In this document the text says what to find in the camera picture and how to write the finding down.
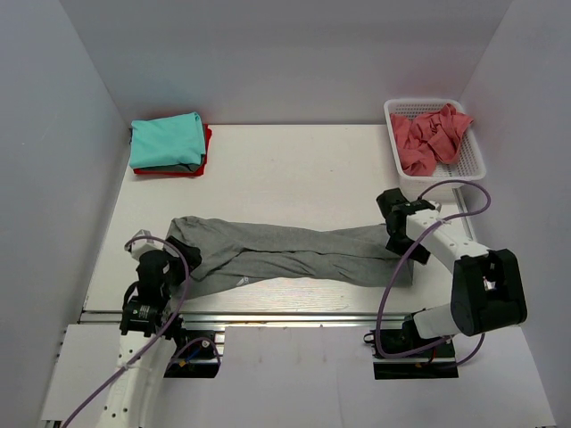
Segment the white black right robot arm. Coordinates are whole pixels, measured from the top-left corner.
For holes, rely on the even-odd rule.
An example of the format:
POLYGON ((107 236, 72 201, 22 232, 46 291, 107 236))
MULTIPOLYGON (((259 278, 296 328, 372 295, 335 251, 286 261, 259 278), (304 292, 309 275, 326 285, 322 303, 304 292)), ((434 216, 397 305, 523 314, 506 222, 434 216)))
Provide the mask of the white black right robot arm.
POLYGON ((453 216, 441 217, 435 204, 408 200, 398 188, 382 192, 377 205, 385 219, 388 251, 400 256, 396 270, 408 261, 426 264, 436 258, 451 273, 448 303, 411 314, 399 335, 385 338, 373 330, 378 356, 421 356, 458 334, 474 336, 520 325, 528 316, 522 277, 514 252, 492 250, 451 230, 453 216))

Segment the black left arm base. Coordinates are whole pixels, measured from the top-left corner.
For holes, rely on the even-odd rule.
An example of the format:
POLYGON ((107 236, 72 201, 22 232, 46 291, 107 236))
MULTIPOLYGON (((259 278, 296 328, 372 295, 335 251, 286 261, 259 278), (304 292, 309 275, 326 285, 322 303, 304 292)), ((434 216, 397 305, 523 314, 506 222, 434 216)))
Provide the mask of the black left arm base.
POLYGON ((176 352, 164 377, 171 379, 213 379, 219 371, 223 354, 224 333, 216 330, 183 329, 176 339, 176 352))

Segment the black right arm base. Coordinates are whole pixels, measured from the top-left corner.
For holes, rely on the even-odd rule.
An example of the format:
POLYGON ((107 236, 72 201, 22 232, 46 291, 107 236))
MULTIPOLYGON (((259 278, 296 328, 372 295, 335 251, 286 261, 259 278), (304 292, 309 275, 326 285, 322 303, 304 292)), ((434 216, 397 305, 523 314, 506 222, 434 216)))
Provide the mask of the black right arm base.
MULTIPOLYGON (((434 339, 420 339, 403 330, 381 330, 382 347, 386 353, 390 354, 422 347, 433 341, 434 339)), ((373 330, 364 334, 363 342, 372 349, 373 372, 377 381, 456 379, 459 377, 456 353, 451 341, 403 358, 382 356, 377 349, 373 330)))

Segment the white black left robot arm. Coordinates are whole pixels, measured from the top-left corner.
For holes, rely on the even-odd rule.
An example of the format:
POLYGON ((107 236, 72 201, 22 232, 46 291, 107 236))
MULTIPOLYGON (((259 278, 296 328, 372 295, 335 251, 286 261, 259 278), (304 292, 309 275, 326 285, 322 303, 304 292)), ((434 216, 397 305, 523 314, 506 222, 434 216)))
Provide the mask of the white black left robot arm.
POLYGON ((104 389, 99 427, 146 427, 158 384, 173 356, 183 353, 188 333, 179 316, 201 253, 174 237, 137 232, 125 245, 137 262, 137 279, 125 291, 117 370, 104 389))

